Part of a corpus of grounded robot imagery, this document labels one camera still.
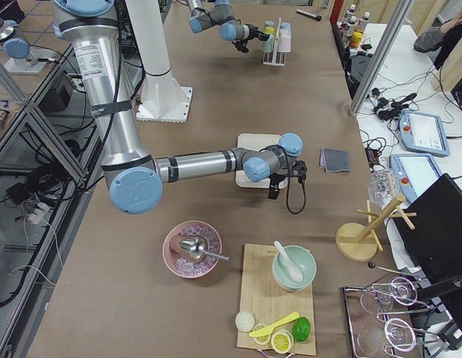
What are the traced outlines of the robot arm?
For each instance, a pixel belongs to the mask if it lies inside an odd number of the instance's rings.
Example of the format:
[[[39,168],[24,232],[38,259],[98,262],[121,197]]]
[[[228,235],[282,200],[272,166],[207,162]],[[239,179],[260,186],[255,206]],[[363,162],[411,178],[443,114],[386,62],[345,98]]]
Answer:
[[[266,42],[270,38],[256,26],[238,21],[229,1],[215,1],[211,10],[206,10],[202,1],[187,1],[187,6],[190,11],[189,26],[194,34],[218,26],[221,38],[230,41],[240,52],[248,53],[249,40]]]
[[[302,140],[281,135],[275,145],[259,151],[233,148],[156,159],[140,141],[137,119],[184,122],[192,89],[182,87],[171,72],[162,16],[156,1],[125,4],[142,62],[140,105],[123,67],[122,17],[114,1],[54,1],[58,34],[74,49],[98,127],[104,158],[101,164],[113,204],[122,212],[140,214],[161,199],[164,183],[242,171],[252,182],[269,180],[269,197],[279,184],[306,180],[300,160]]]

